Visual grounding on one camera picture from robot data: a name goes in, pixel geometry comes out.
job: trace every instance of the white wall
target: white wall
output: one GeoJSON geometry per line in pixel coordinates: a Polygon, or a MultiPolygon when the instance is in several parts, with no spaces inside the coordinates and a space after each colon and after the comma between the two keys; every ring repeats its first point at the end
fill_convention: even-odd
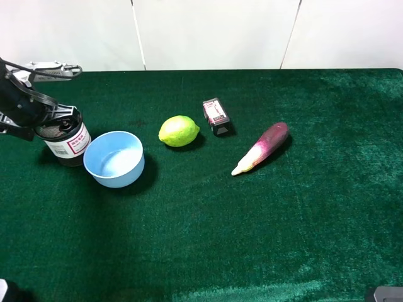
{"type": "Polygon", "coordinates": [[[278,69],[299,0],[135,0],[147,70],[278,69]]]}
{"type": "Polygon", "coordinates": [[[2,0],[0,57],[143,70],[129,0],[2,0]]]}
{"type": "MultiPolygon", "coordinates": [[[[293,31],[299,0],[133,1],[148,70],[403,69],[403,0],[302,0],[293,31]]],[[[0,27],[5,60],[144,69],[129,0],[2,0],[0,27]]]]}
{"type": "Polygon", "coordinates": [[[403,69],[403,0],[303,0],[285,69],[403,69]]]}

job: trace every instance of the green felt table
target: green felt table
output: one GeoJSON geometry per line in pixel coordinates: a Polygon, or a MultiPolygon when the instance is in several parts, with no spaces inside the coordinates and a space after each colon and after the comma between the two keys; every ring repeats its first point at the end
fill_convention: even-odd
{"type": "Polygon", "coordinates": [[[38,138],[1,137],[0,277],[36,301],[362,301],[403,285],[399,70],[85,72],[37,89],[93,138],[136,134],[146,164],[108,189],[38,138]],[[213,136],[214,97],[235,135],[213,136]],[[174,115],[200,126],[187,147],[158,140],[174,115]],[[286,144],[232,177],[278,121],[286,144]]]}

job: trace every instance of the small box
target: small box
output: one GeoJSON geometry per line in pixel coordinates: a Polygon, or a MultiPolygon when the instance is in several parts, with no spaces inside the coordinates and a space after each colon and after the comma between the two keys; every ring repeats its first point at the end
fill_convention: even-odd
{"type": "Polygon", "coordinates": [[[218,98],[204,101],[203,112],[214,135],[220,135],[230,131],[230,119],[218,98]]]}

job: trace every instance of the light blue bowl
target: light blue bowl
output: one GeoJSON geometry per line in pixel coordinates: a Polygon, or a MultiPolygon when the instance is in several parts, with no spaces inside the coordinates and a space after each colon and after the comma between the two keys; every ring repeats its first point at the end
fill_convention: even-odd
{"type": "Polygon", "coordinates": [[[143,172],[143,145],[129,132],[105,133],[87,147],[84,166],[96,181],[106,187],[128,186],[143,172]]]}

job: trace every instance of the lemon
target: lemon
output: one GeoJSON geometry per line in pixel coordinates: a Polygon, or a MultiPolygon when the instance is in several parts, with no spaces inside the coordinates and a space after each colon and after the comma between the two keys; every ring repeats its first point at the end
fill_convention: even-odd
{"type": "Polygon", "coordinates": [[[182,147],[191,143],[199,133],[200,127],[184,115],[166,120],[159,130],[158,138],[171,147],[182,147]]]}

